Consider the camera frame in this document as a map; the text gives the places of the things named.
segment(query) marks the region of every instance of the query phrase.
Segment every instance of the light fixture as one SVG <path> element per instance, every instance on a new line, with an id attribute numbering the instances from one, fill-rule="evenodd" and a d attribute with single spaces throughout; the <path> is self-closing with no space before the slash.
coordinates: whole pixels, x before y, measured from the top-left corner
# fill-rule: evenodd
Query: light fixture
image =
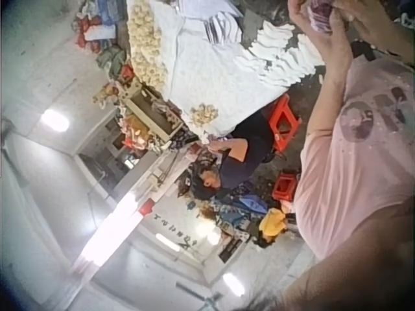
<path id="1" fill-rule="evenodd" d="M 120 221 L 113 213 L 108 215 L 85 245 L 82 256 L 98 267 L 102 267 L 142 221 L 143 217 L 139 212 L 135 212 L 131 217 Z"/>
<path id="2" fill-rule="evenodd" d="M 216 227 L 214 222 L 204 221 L 196 227 L 196 233 L 200 238 L 206 237 L 210 234 Z"/>
<path id="3" fill-rule="evenodd" d="M 216 231 L 210 232 L 210 234 L 207 235 L 207 241 L 212 245 L 218 245 L 220 241 L 220 233 L 217 233 Z"/>
<path id="4" fill-rule="evenodd" d="M 66 132 L 69 128 L 69 120 L 55 110 L 46 110 L 41 116 L 41 120 L 48 125 L 48 127 L 60 133 Z"/>
<path id="5" fill-rule="evenodd" d="M 234 276 L 232 273 L 225 273 L 223 275 L 223 281 L 228 285 L 230 290 L 238 297 L 241 297 L 243 294 L 245 294 L 245 288 L 239 282 L 239 280 Z"/>
<path id="6" fill-rule="evenodd" d="M 164 235 L 156 234 L 156 238 L 163 243 L 164 245 L 170 247 L 173 251 L 180 251 L 180 246 L 176 243 L 171 242 L 168 238 L 166 238 Z"/>

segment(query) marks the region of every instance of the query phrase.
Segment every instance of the hand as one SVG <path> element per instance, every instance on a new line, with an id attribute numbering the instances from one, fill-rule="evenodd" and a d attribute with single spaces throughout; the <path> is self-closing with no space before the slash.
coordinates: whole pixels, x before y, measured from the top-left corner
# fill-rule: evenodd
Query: hand
<path id="1" fill-rule="evenodd" d="M 353 55 L 350 43 L 346 37 L 345 24 L 340 12 L 335 8 L 330 15 L 331 34 L 315 31 L 309 19 L 302 12 L 305 0 L 289 0 L 291 20 L 309 37 L 326 63 L 327 72 L 333 75 L 346 76 Z"/>
<path id="2" fill-rule="evenodd" d="M 211 141 L 207 149 L 209 149 L 210 152 L 218 152 L 224 148 L 222 141 Z"/>
<path id="3" fill-rule="evenodd" d="M 351 23 L 364 41 L 383 50 L 393 45 L 397 28 L 379 0 L 335 0 L 333 6 L 352 16 Z"/>

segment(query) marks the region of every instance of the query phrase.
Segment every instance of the fluorescent light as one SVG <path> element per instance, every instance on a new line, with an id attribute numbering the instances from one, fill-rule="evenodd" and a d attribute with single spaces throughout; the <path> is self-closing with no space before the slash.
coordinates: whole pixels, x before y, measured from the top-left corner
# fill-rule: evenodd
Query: fluorescent light
<path id="1" fill-rule="evenodd" d="M 41 120 L 48 125 L 48 127 L 60 133 L 66 132 L 69 128 L 69 120 L 55 110 L 46 110 L 41 116 Z"/>
<path id="2" fill-rule="evenodd" d="M 215 223 L 212 221 L 205 221 L 196 227 L 196 233 L 200 238 L 204 238 L 210 234 L 216 227 Z"/>
<path id="3" fill-rule="evenodd" d="M 245 294 L 244 286 L 241 284 L 241 282 L 239 282 L 236 276 L 234 276 L 232 273 L 225 273 L 222 278 L 223 278 L 223 281 L 226 283 L 226 285 L 228 285 L 230 290 L 236 296 L 240 297 L 243 294 Z"/>
<path id="4" fill-rule="evenodd" d="M 102 267 L 142 221 L 143 217 L 139 212 L 135 212 L 131 217 L 120 221 L 114 214 L 110 214 L 85 245 L 82 256 L 98 267 Z"/>
<path id="5" fill-rule="evenodd" d="M 114 210 L 114 216 L 126 218 L 132 215 L 138 208 L 136 195 L 133 192 L 127 192 Z"/>
<path id="6" fill-rule="evenodd" d="M 125 160 L 124 164 L 130 169 L 132 170 L 134 168 L 134 164 L 131 163 L 130 160 Z"/>
<path id="7" fill-rule="evenodd" d="M 168 238 L 166 238 L 164 235 L 156 234 L 156 238 L 163 243 L 166 246 L 169 246 L 173 251 L 180 251 L 180 246 L 176 243 L 171 242 Z"/>
<path id="8" fill-rule="evenodd" d="M 220 234 L 215 231 L 210 232 L 210 234 L 207 235 L 207 241 L 209 241 L 212 245 L 218 245 L 220 241 Z"/>

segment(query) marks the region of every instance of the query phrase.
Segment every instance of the sign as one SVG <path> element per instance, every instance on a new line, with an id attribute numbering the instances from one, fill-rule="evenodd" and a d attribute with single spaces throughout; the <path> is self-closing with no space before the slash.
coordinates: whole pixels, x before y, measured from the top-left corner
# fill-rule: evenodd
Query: sign
<path id="1" fill-rule="evenodd" d="M 242 240 L 239 238 L 233 237 L 229 243 L 225 246 L 223 251 L 220 252 L 219 258 L 225 264 L 231 258 L 231 256 L 235 253 L 238 247 L 242 244 Z"/>
<path id="2" fill-rule="evenodd" d="M 190 247 L 197 245 L 197 240 L 191 238 L 191 236 L 189 235 L 185 235 L 183 232 L 178 230 L 173 224 L 169 223 L 166 219 L 163 219 L 160 215 L 155 214 L 154 219 L 161 222 L 161 225 L 163 227 L 169 226 L 168 230 L 177 235 L 177 237 L 183 238 L 183 242 L 178 243 L 178 245 L 184 250 L 188 250 Z"/>

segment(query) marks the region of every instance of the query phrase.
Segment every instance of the yellow object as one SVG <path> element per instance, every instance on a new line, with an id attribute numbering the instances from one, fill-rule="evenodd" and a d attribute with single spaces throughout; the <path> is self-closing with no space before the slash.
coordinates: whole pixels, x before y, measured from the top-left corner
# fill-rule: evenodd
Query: yellow object
<path id="1" fill-rule="evenodd" d="M 125 122 L 129 125 L 129 127 L 131 127 L 134 133 L 139 132 L 139 136 L 145 141 L 148 141 L 148 138 L 150 137 L 148 127 L 134 114 L 130 114 L 125 117 Z"/>
<path id="2" fill-rule="evenodd" d="M 284 222 L 285 214 L 279 209 L 270 209 L 259 224 L 263 236 L 277 236 L 287 228 Z"/>

